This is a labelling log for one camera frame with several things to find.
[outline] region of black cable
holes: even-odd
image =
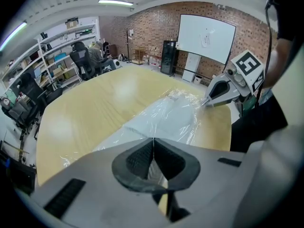
[[[267,26],[268,26],[268,29],[269,29],[269,44],[268,44],[268,55],[267,55],[267,61],[266,61],[266,67],[265,67],[265,78],[266,78],[266,74],[267,74],[268,67],[269,67],[269,61],[270,61],[270,55],[271,55],[271,46],[272,46],[272,34],[271,34],[271,27],[270,27],[269,16],[268,16],[268,9],[271,7],[271,3],[272,3],[272,0],[267,0],[267,4],[266,4],[266,7],[265,7],[266,21],[267,21]],[[256,95],[256,98],[257,98],[256,99],[256,104],[255,104],[256,108],[259,106],[258,101],[259,101],[260,96],[261,96],[261,91],[262,91],[262,88],[263,88],[263,84],[264,84],[264,82],[259,87],[257,95]]]

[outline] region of ceiling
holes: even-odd
[[[132,8],[123,6],[101,5],[98,0],[27,0],[15,18],[8,24],[4,31],[1,42],[6,38],[22,21],[28,25],[12,39],[20,45],[26,40],[34,38],[38,33],[51,28],[68,18],[75,16],[129,16],[141,10],[157,5],[178,1],[206,1],[216,4],[230,6],[265,21],[264,6],[266,0],[126,0],[133,2]],[[270,18],[273,27],[276,29],[276,13],[270,11]],[[10,42],[3,54],[9,55],[10,51],[16,48]]]

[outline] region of black pants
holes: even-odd
[[[247,152],[250,144],[265,140],[272,132],[286,126],[281,107],[272,96],[232,124],[230,151]]]

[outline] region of fluorescent light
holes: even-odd
[[[6,44],[8,44],[8,42],[10,41],[10,39],[12,39],[23,27],[25,27],[27,24],[26,22],[23,22],[22,24],[20,24],[6,39],[5,41],[2,43],[1,47],[0,47],[0,51],[2,51],[4,49],[4,47],[6,46]]]
[[[99,0],[99,3],[108,3],[108,4],[120,4],[120,5],[128,5],[132,6],[132,2],[120,1],[120,0]]]

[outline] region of whiteboard frame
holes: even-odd
[[[197,14],[186,14],[186,13],[182,13],[182,14],[180,14],[180,22],[181,22],[181,16],[182,16],[182,15],[192,15],[192,16],[205,17],[205,18],[208,18],[208,19],[214,19],[214,18],[211,18],[211,17],[202,16],[202,15],[197,15]],[[219,19],[214,19],[214,20],[218,20],[218,21],[220,21],[220,22],[229,24],[229,23],[224,22],[224,21],[221,21],[221,20],[219,20]],[[235,30],[234,30],[233,39],[232,39],[232,42],[231,42],[230,51],[229,51],[229,53],[228,53],[228,57],[227,57],[227,60],[226,60],[226,63],[225,63],[225,64],[223,64],[222,62],[219,62],[219,61],[217,61],[217,60],[215,60],[215,59],[212,59],[212,58],[210,58],[210,57],[206,57],[206,56],[203,56],[203,55],[201,55],[201,54],[194,53],[194,52],[192,52],[192,51],[186,51],[186,52],[190,52],[190,53],[199,55],[199,56],[201,56],[201,57],[206,57],[206,58],[209,58],[209,59],[211,59],[211,60],[213,60],[213,61],[215,61],[215,62],[218,62],[218,63],[220,63],[220,64],[227,65],[227,63],[228,63],[228,61],[229,61],[229,57],[231,56],[231,49],[232,49],[232,45],[233,45],[233,42],[234,42],[234,37],[235,37],[235,35],[236,35],[236,30],[237,30],[237,27],[236,27],[235,25],[232,25],[232,24],[229,24],[229,25],[233,26],[233,27],[235,28]],[[181,28],[181,23],[179,24],[179,32],[178,32],[177,39],[176,39],[177,42],[179,41],[180,28]]]

